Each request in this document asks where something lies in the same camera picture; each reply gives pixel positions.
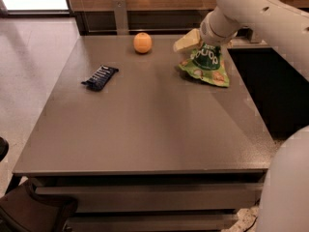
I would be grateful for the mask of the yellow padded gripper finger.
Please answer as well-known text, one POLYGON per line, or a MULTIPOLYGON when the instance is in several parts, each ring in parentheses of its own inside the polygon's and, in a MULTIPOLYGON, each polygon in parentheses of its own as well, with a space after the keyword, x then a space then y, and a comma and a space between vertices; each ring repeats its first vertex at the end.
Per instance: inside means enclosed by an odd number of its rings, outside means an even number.
POLYGON ((175 41, 173 50, 175 52, 186 52, 202 45, 202 39, 199 29, 192 29, 180 39, 175 41))

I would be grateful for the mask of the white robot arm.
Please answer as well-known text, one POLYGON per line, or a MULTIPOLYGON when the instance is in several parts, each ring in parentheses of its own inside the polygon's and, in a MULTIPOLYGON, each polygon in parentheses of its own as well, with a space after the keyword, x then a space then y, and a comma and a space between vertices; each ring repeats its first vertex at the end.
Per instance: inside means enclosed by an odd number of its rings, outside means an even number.
MULTIPOLYGON (((309 80, 309 14, 279 0, 216 0, 200 24, 206 44, 223 45, 243 26, 309 80)), ((281 145, 267 171, 256 232, 309 232, 309 126, 281 145)))

